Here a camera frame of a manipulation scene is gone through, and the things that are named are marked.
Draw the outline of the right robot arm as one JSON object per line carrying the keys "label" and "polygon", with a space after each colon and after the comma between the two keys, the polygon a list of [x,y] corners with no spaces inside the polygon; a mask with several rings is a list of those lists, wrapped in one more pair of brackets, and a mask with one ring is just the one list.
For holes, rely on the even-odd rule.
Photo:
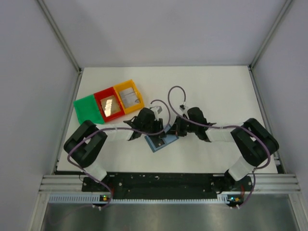
{"label": "right robot arm", "polygon": [[220,125],[210,123],[198,107],[190,108],[183,115],[178,115],[168,135],[185,137],[188,133],[195,134],[198,139],[205,142],[232,142],[235,143],[240,157],[224,173],[220,180],[213,181],[212,188],[222,192],[224,188],[237,190],[242,180],[279,149],[276,139],[255,119],[250,118],[238,125]]}

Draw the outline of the blue leather card holder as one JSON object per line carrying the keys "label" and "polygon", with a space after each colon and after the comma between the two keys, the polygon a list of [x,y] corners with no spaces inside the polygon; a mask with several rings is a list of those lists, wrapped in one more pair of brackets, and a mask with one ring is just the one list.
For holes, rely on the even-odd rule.
{"label": "blue leather card holder", "polygon": [[157,136],[145,136],[145,140],[153,153],[165,148],[178,139],[179,137],[176,135],[166,135],[164,138],[159,138]]}

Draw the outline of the black credit card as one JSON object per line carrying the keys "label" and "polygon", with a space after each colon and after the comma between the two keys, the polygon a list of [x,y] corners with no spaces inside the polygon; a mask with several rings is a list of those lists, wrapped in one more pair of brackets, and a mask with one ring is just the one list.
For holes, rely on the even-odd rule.
{"label": "black credit card", "polygon": [[155,145],[156,149],[159,149],[160,147],[165,145],[165,142],[164,142],[163,139],[157,139],[157,140],[155,140],[154,145]]}

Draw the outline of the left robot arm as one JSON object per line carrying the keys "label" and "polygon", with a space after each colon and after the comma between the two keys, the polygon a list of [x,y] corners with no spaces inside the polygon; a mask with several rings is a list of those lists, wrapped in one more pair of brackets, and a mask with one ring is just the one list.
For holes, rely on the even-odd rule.
{"label": "left robot arm", "polygon": [[158,117],[161,112],[161,106],[144,107],[132,119],[115,124],[94,124],[86,120],[64,143],[64,150],[82,171],[94,177],[92,185],[104,191],[109,186],[109,179],[97,156],[105,142],[132,141],[144,133],[165,137],[163,120]]}

